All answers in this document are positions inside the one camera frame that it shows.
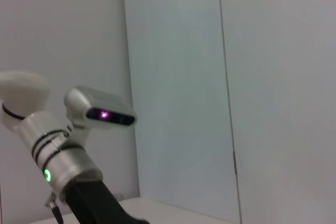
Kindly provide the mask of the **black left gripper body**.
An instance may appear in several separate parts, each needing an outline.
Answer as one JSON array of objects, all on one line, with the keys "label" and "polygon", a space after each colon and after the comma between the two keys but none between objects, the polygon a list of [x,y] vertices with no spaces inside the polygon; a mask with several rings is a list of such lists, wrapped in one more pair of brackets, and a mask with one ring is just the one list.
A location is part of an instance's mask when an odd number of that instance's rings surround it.
[{"label": "black left gripper body", "polygon": [[64,200],[79,223],[148,223],[128,214],[99,177],[74,178],[64,188]]}]

